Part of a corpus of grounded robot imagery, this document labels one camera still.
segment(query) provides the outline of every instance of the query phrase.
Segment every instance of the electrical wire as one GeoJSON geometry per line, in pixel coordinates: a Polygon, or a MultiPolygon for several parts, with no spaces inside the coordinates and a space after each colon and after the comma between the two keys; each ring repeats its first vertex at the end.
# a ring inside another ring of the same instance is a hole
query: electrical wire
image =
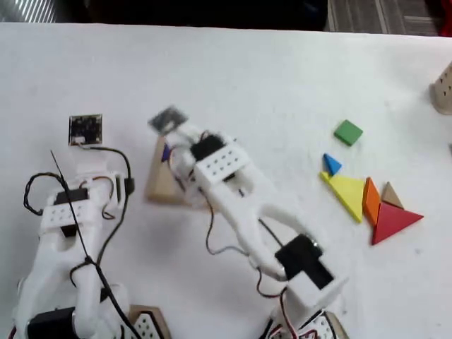
{"type": "Polygon", "coordinates": [[[268,295],[268,294],[263,293],[263,292],[261,291],[262,270],[261,270],[260,268],[258,268],[257,271],[259,272],[259,280],[257,281],[257,284],[256,284],[256,291],[257,291],[262,297],[267,298],[267,299],[278,298],[278,297],[281,295],[281,292],[280,292],[280,293],[277,293],[276,295],[268,295]]]}
{"type": "Polygon", "coordinates": [[[317,339],[317,338],[319,337],[319,334],[318,334],[317,331],[314,330],[314,329],[309,330],[309,331],[307,331],[306,333],[301,334],[299,337],[300,337],[300,338],[309,338],[309,336],[310,336],[311,334],[314,334],[314,339],[317,339]]]}
{"type": "Polygon", "coordinates": [[[13,329],[11,330],[11,332],[10,332],[9,335],[8,335],[8,339],[13,339],[13,338],[14,338],[14,335],[16,334],[16,331],[17,331],[17,329],[16,329],[16,327],[14,326],[13,329]]]}
{"type": "MultiPolygon", "coordinates": [[[[112,197],[113,197],[113,191],[114,191],[114,183],[113,183],[112,178],[107,177],[107,176],[105,176],[105,175],[100,175],[100,176],[98,176],[98,177],[94,177],[94,178],[93,178],[93,181],[99,180],[99,179],[107,179],[107,180],[110,181],[109,201],[111,201],[111,200],[112,200],[112,197]]],[[[86,184],[86,183],[87,183],[87,181],[86,181],[86,180],[83,180],[83,181],[80,183],[80,185],[78,186],[78,188],[81,189],[81,188],[83,187],[83,185],[86,184]]],[[[108,213],[108,212],[105,211],[105,208],[107,208],[109,201],[108,201],[108,202],[104,205],[104,207],[102,208],[102,218],[104,218],[105,220],[113,220],[113,219],[116,219],[116,217],[115,217],[114,215],[111,215],[110,213],[108,213]]]]}
{"type": "Polygon", "coordinates": [[[273,330],[270,331],[270,333],[268,334],[268,339],[273,338],[276,334],[278,334],[278,332],[281,331],[281,329],[283,329],[283,325],[279,324],[277,325],[273,330]]]}
{"type": "MultiPolygon", "coordinates": [[[[240,196],[242,198],[245,197],[245,193],[243,193],[242,189],[239,189],[239,193],[240,196]]],[[[261,223],[262,226],[265,227],[265,229],[267,230],[268,233],[270,233],[270,235],[272,236],[272,238],[274,238],[274,240],[278,243],[278,245],[280,245],[281,247],[284,246],[283,242],[276,236],[276,234],[274,233],[274,231],[272,231],[271,228],[269,228],[269,226],[262,220],[262,219],[258,219],[258,221],[261,223]]]]}
{"type": "Polygon", "coordinates": [[[31,185],[34,182],[34,180],[39,177],[51,177],[51,178],[56,179],[60,184],[62,184],[62,182],[61,182],[61,177],[58,174],[51,173],[51,172],[37,173],[37,174],[31,176],[31,178],[28,180],[27,184],[25,185],[25,193],[23,194],[23,207],[25,207],[31,213],[41,216],[42,213],[44,212],[44,210],[43,209],[35,210],[33,207],[31,207],[31,205],[28,201],[28,195],[30,194],[31,185]]]}
{"type": "Polygon", "coordinates": [[[262,219],[259,218],[258,221],[261,223],[262,226],[264,226],[264,228],[267,230],[267,232],[270,233],[270,235],[272,236],[272,238],[274,238],[274,240],[278,243],[278,245],[283,247],[284,244],[279,240],[279,238],[276,236],[274,231],[272,231],[272,229],[269,228],[269,226],[262,219]]]}
{"type": "Polygon", "coordinates": [[[331,333],[333,334],[333,339],[337,339],[337,335],[336,335],[336,332],[334,331],[333,324],[331,323],[331,320],[328,317],[328,314],[326,313],[326,311],[323,311],[323,316],[325,317],[326,321],[328,322],[328,325],[331,328],[331,333]]]}
{"type": "Polygon", "coordinates": [[[298,339],[297,332],[294,329],[294,326],[289,320],[289,317],[287,316],[287,313],[285,311],[285,305],[284,305],[284,294],[285,291],[287,291],[287,288],[284,287],[284,289],[280,293],[280,305],[281,305],[281,311],[282,311],[282,317],[284,318],[284,321],[286,323],[287,328],[289,329],[290,335],[292,336],[292,339],[298,339]]]}
{"type": "MultiPolygon", "coordinates": [[[[130,162],[129,162],[129,159],[127,158],[127,156],[123,152],[121,152],[120,150],[117,150],[116,148],[109,148],[109,147],[83,146],[81,144],[78,144],[78,146],[82,150],[105,150],[107,152],[113,152],[113,153],[117,153],[117,154],[121,155],[123,157],[124,162],[126,163],[126,167],[127,167],[127,179],[126,179],[126,182],[129,183],[129,185],[133,186],[133,179],[132,179],[130,162]]],[[[122,209],[122,214],[121,214],[121,217],[119,219],[119,222],[114,227],[112,232],[109,234],[107,239],[104,241],[104,244],[102,245],[102,247],[101,247],[101,249],[99,251],[99,256],[97,257],[97,260],[96,260],[96,263],[98,265],[100,265],[100,263],[102,261],[102,257],[104,256],[105,249],[107,248],[109,242],[112,240],[113,236],[118,232],[119,228],[121,227],[122,223],[124,222],[124,217],[126,216],[126,211],[127,211],[127,205],[128,205],[128,202],[129,202],[129,195],[133,191],[133,187],[129,187],[129,185],[128,184],[125,185],[126,186],[126,197],[124,198],[124,208],[122,209]]]]}
{"type": "Polygon", "coordinates": [[[273,325],[273,319],[270,317],[263,333],[258,339],[267,339],[268,332],[270,331],[271,326],[273,325]]]}
{"type": "Polygon", "coordinates": [[[210,248],[210,246],[209,246],[209,238],[210,238],[210,233],[212,232],[212,229],[213,229],[213,223],[215,221],[215,211],[213,210],[213,206],[210,203],[210,201],[207,198],[207,196],[204,194],[204,192],[202,192],[202,190],[199,190],[199,191],[201,192],[201,194],[206,199],[206,203],[207,203],[207,205],[209,207],[209,210],[210,210],[210,224],[209,224],[209,229],[207,231],[207,236],[206,236],[207,252],[209,252],[209,254],[211,254],[213,256],[216,256],[217,254],[221,254],[221,253],[223,253],[225,251],[233,250],[233,251],[236,251],[236,252],[238,252],[238,253],[240,253],[240,254],[242,254],[242,255],[247,257],[248,256],[247,252],[245,252],[243,249],[240,249],[240,248],[238,248],[236,246],[233,246],[233,245],[225,246],[225,247],[223,247],[221,249],[217,249],[217,250],[213,250],[213,249],[210,248]]]}
{"type": "Polygon", "coordinates": [[[79,268],[80,268],[80,267],[83,267],[83,266],[86,266],[86,265],[94,265],[94,267],[95,267],[95,269],[96,269],[96,271],[97,271],[97,274],[99,275],[100,281],[101,281],[102,284],[104,285],[105,292],[107,293],[107,296],[110,298],[110,301],[112,302],[113,307],[116,309],[116,311],[117,311],[119,317],[120,317],[121,320],[127,325],[127,327],[130,328],[130,330],[131,330],[131,332],[133,333],[133,335],[136,336],[137,339],[139,339],[139,338],[140,338],[140,334],[139,334],[138,331],[133,327],[132,323],[127,319],[126,315],[125,315],[124,312],[121,310],[121,307],[119,306],[118,301],[116,300],[116,297],[114,296],[113,291],[112,291],[111,287],[109,286],[109,283],[108,283],[106,277],[104,276],[104,273],[102,272],[102,269],[100,268],[100,264],[94,262],[94,260],[90,257],[90,255],[89,255],[88,252],[86,251],[85,242],[83,241],[83,236],[82,236],[82,233],[81,233],[81,230],[80,230],[80,225],[78,224],[78,221],[77,221],[77,218],[76,218],[76,214],[75,214],[75,212],[74,212],[74,210],[73,210],[73,206],[72,206],[72,201],[71,201],[71,197],[70,197],[70,194],[69,194],[69,188],[68,188],[68,185],[67,185],[67,183],[66,183],[66,180],[64,179],[64,176],[63,176],[63,173],[62,173],[61,169],[60,169],[59,166],[58,166],[58,162],[57,162],[57,159],[55,158],[54,153],[53,153],[52,151],[50,151],[50,153],[52,154],[52,157],[53,157],[53,160],[54,160],[54,162],[55,162],[56,168],[58,169],[59,176],[60,176],[60,178],[61,178],[61,181],[59,180],[59,182],[60,182],[60,184],[63,186],[64,192],[65,192],[65,194],[66,194],[66,198],[67,198],[67,201],[68,201],[68,204],[69,204],[69,208],[71,209],[72,217],[73,217],[74,223],[75,223],[75,225],[76,225],[77,233],[78,233],[78,236],[80,237],[80,241],[81,241],[81,243],[82,243],[83,251],[85,252],[85,262],[84,262],[84,265],[79,264],[79,265],[76,266],[76,267],[79,267],[79,268]]]}

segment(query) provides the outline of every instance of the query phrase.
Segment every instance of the colored wooden block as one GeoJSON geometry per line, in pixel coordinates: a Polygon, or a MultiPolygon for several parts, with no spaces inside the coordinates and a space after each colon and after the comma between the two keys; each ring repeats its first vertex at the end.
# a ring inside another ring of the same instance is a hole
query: colored wooden block
{"type": "Polygon", "coordinates": [[[344,120],[334,132],[336,138],[349,146],[353,145],[361,134],[362,130],[348,120],[344,120]]]}
{"type": "Polygon", "coordinates": [[[332,188],[352,217],[357,222],[361,222],[364,181],[339,174],[332,177],[327,172],[321,172],[320,177],[332,188]]]}
{"type": "Polygon", "coordinates": [[[381,195],[381,201],[384,201],[385,203],[390,203],[395,207],[403,209],[403,205],[400,202],[400,199],[398,198],[390,182],[388,182],[384,187],[383,194],[381,195]]]}
{"type": "Polygon", "coordinates": [[[331,157],[330,155],[325,153],[323,154],[323,159],[325,160],[326,167],[328,168],[328,172],[330,172],[331,175],[339,172],[342,165],[334,157],[331,157]]]}
{"type": "Polygon", "coordinates": [[[366,179],[362,207],[364,209],[364,214],[367,216],[367,219],[369,219],[369,222],[372,226],[375,226],[379,219],[380,195],[376,190],[374,182],[370,178],[366,179]]]}
{"type": "Polygon", "coordinates": [[[422,215],[402,210],[388,203],[380,203],[379,221],[374,228],[372,245],[378,244],[422,218],[422,215]]]}
{"type": "Polygon", "coordinates": [[[155,146],[146,195],[150,201],[156,203],[185,205],[181,189],[168,167],[169,155],[170,150],[165,145],[164,138],[159,138],[155,146]]]}

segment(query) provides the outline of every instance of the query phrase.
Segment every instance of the black cable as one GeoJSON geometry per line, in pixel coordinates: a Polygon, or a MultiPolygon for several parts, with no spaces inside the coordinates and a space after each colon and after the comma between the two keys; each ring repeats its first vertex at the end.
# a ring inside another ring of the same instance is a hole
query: black cable
{"type": "Polygon", "coordinates": [[[278,297],[281,295],[282,292],[279,292],[279,293],[276,294],[276,295],[267,295],[266,293],[263,293],[263,292],[261,291],[262,271],[261,271],[260,268],[258,268],[257,271],[259,272],[259,280],[257,281],[257,284],[256,284],[256,291],[257,291],[262,297],[267,298],[267,299],[278,298],[278,297]]]}
{"type": "MultiPolygon", "coordinates": [[[[239,189],[239,193],[242,198],[245,196],[245,193],[243,193],[242,189],[239,189]]],[[[267,232],[270,233],[270,235],[274,238],[274,240],[278,243],[278,245],[283,247],[284,246],[283,242],[279,240],[279,238],[276,236],[274,231],[272,231],[271,228],[269,228],[269,226],[262,219],[259,218],[258,221],[261,223],[262,226],[265,227],[267,232]]]]}
{"type": "Polygon", "coordinates": [[[79,264],[76,267],[78,267],[77,269],[79,269],[80,267],[83,267],[85,265],[94,265],[94,267],[96,268],[97,274],[99,275],[99,278],[102,281],[102,284],[104,285],[105,292],[107,293],[107,296],[110,298],[110,300],[111,300],[111,302],[113,304],[113,307],[116,309],[116,312],[118,313],[119,317],[127,325],[127,327],[130,328],[132,333],[139,339],[140,338],[140,334],[133,327],[132,323],[127,319],[126,315],[123,313],[121,307],[118,304],[118,301],[116,300],[116,298],[115,298],[115,296],[113,294],[113,291],[112,291],[111,287],[109,286],[109,283],[108,283],[107,279],[104,276],[104,273],[102,272],[102,269],[100,268],[100,265],[98,263],[95,263],[94,260],[88,255],[88,252],[86,251],[85,243],[83,241],[82,233],[81,233],[81,230],[80,230],[80,225],[78,224],[78,221],[77,221],[77,218],[76,218],[76,214],[75,214],[75,212],[73,210],[72,201],[71,201],[71,197],[70,197],[70,194],[69,194],[68,184],[67,184],[66,180],[64,179],[64,176],[63,176],[63,173],[61,172],[61,169],[58,166],[58,162],[57,162],[57,159],[55,158],[54,153],[52,151],[50,151],[50,153],[52,154],[52,157],[53,157],[53,159],[55,161],[56,168],[58,169],[58,172],[60,174],[61,180],[59,180],[59,182],[63,186],[64,193],[66,194],[66,199],[68,201],[69,208],[71,209],[71,212],[72,212],[72,217],[73,217],[74,223],[76,225],[77,233],[78,233],[78,236],[80,237],[80,241],[81,241],[82,246],[83,246],[83,251],[85,252],[85,255],[86,255],[85,262],[83,263],[83,265],[79,264]]]}
{"type": "Polygon", "coordinates": [[[322,315],[325,317],[326,321],[328,322],[328,325],[329,325],[330,328],[331,328],[331,332],[333,333],[333,339],[337,339],[336,331],[334,330],[333,324],[331,323],[331,320],[330,320],[330,318],[328,317],[328,314],[326,313],[326,311],[323,311],[323,314],[322,314],[322,315]]]}
{"type": "Polygon", "coordinates": [[[114,227],[112,232],[109,234],[108,238],[104,241],[104,244],[102,245],[102,247],[99,251],[99,256],[97,257],[96,262],[98,265],[100,265],[100,262],[102,261],[102,257],[104,256],[105,249],[107,248],[108,244],[110,243],[110,240],[112,240],[112,238],[114,237],[116,232],[118,232],[119,228],[121,227],[121,225],[124,221],[124,217],[126,216],[128,202],[129,202],[129,195],[126,194],[126,198],[124,199],[124,208],[122,209],[122,213],[121,213],[121,219],[119,219],[119,222],[117,223],[117,225],[114,227]]]}
{"type": "Polygon", "coordinates": [[[112,240],[113,236],[118,232],[118,229],[121,227],[121,225],[124,221],[124,217],[126,216],[127,204],[129,202],[129,195],[132,194],[132,192],[134,190],[131,167],[130,167],[130,162],[129,162],[129,159],[127,158],[127,156],[120,150],[117,150],[116,148],[101,147],[101,146],[85,147],[85,146],[81,146],[81,145],[80,145],[80,148],[82,150],[106,150],[108,152],[120,154],[123,157],[124,162],[126,163],[126,166],[127,166],[127,179],[125,181],[126,197],[124,199],[124,208],[122,210],[122,214],[121,214],[121,218],[119,219],[119,222],[117,223],[115,228],[112,230],[112,232],[109,234],[107,239],[104,241],[104,244],[102,245],[102,247],[99,251],[99,256],[97,257],[96,262],[98,265],[100,265],[100,263],[102,261],[102,257],[104,256],[105,249],[107,248],[109,242],[112,240]]]}
{"type": "Polygon", "coordinates": [[[35,210],[33,207],[31,207],[30,203],[28,202],[28,194],[30,194],[30,189],[31,189],[32,183],[34,182],[34,180],[36,178],[39,178],[39,177],[51,177],[51,178],[58,180],[58,182],[61,184],[61,177],[55,173],[45,172],[45,173],[37,173],[37,174],[31,176],[31,178],[28,180],[28,183],[25,185],[25,193],[23,194],[23,207],[25,207],[31,213],[36,214],[36,215],[42,215],[42,213],[44,211],[43,211],[43,209],[35,210]]]}
{"type": "Polygon", "coordinates": [[[214,221],[215,221],[215,211],[213,210],[213,206],[212,206],[212,204],[210,203],[210,201],[209,201],[209,199],[207,198],[207,196],[204,194],[204,192],[202,192],[202,190],[199,190],[199,191],[201,192],[201,194],[202,194],[202,195],[204,196],[204,198],[206,199],[206,203],[207,203],[207,205],[208,205],[208,207],[209,207],[209,210],[210,210],[210,224],[209,224],[209,229],[208,229],[207,235],[206,235],[206,248],[207,248],[207,252],[209,252],[209,254],[211,254],[211,255],[213,255],[213,256],[216,256],[217,254],[221,254],[221,253],[223,253],[224,251],[227,251],[227,250],[233,250],[233,251],[236,251],[236,252],[238,252],[238,253],[240,253],[240,254],[243,254],[244,256],[248,256],[248,253],[245,252],[243,249],[240,249],[240,248],[238,248],[238,247],[236,247],[236,246],[232,246],[232,245],[225,246],[225,247],[223,247],[223,248],[221,248],[221,249],[217,249],[217,250],[212,250],[212,249],[210,248],[210,246],[209,246],[209,238],[210,238],[210,233],[212,232],[212,229],[213,229],[213,223],[214,223],[214,221]]]}
{"type": "Polygon", "coordinates": [[[102,146],[79,146],[82,150],[106,150],[108,152],[114,152],[114,153],[118,153],[119,155],[121,155],[124,159],[124,162],[126,163],[127,166],[127,177],[129,179],[132,178],[132,173],[131,173],[131,168],[130,168],[130,162],[129,159],[127,158],[127,156],[120,150],[117,150],[116,148],[110,148],[110,147],[102,147],[102,146]]]}
{"type": "Polygon", "coordinates": [[[270,332],[270,328],[271,328],[272,324],[273,324],[273,319],[270,318],[268,320],[268,323],[267,323],[265,329],[263,330],[263,333],[261,334],[261,336],[258,339],[266,339],[267,338],[267,335],[270,332]]]}

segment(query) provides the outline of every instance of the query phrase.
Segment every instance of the small triangle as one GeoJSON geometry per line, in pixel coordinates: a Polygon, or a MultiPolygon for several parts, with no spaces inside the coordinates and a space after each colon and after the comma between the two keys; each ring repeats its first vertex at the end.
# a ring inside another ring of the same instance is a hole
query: small triangle
{"type": "Polygon", "coordinates": [[[364,214],[367,216],[367,219],[369,219],[369,222],[372,226],[375,226],[379,219],[380,195],[376,190],[374,182],[370,178],[367,178],[366,186],[364,187],[362,207],[364,209],[364,214]]]}
{"type": "Polygon", "coordinates": [[[384,201],[385,203],[390,203],[395,207],[403,209],[403,205],[400,202],[400,199],[398,198],[396,191],[394,191],[390,182],[388,182],[384,187],[383,194],[381,195],[381,201],[384,201]]]}
{"type": "Polygon", "coordinates": [[[389,238],[391,235],[403,230],[423,217],[408,210],[402,210],[387,203],[381,203],[379,221],[374,228],[372,245],[389,238]]]}
{"type": "Polygon", "coordinates": [[[342,165],[334,157],[331,157],[330,155],[325,153],[323,154],[323,159],[325,160],[328,172],[330,172],[331,175],[339,172],[339,169],[342,167],[342,165]]]}
{"type": "Polygon", "coordinates": [[[364,181],[342,175],[332,177],[327,172],[320,172],[320,177],[332,188],[352,217],[361,222],[364,181]]]}

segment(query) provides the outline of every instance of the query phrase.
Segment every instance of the table surface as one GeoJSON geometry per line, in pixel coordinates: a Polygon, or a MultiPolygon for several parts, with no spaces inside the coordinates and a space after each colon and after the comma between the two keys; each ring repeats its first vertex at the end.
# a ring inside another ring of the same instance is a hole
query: table surface
{"type": "MultiPolygon", "coordinates": [[[[245,339],[263,330],[276,302],[255,292],[246,259],[208,255],[208,214],[145,200],[157,140],[146,122],[173,104],[193,123],[236,136],[340,249],[350,281],[331,310],[351,338],[450,336],[452,117],[436,113],[428,86],[451,61],[452,40],[1,24],[0,46],[1,332],[11,327],[16,283],[38,243],[40,220],[22,207],[25,183],[55,170],[49,149],[73,176],[68,116],[98,113],[104,144],[129,155],[137,186],[106,252],[109,280],[124,283],[133,303],[161,307],[174,338],[245,339]],[[364,130],[351,148],[333,137],[343,119],[364,130]],[[403,205],[425,218],[370,246],[368,222],[355,223],[319,179],[324,152],[344,175],[370,176],[379,189],[391,181],[403,205]]],[[[36,184],[31,204],[42,205],[52,187],[36,184]]],[[[218,217],[213,246],[234,242],[218,217]]]]}

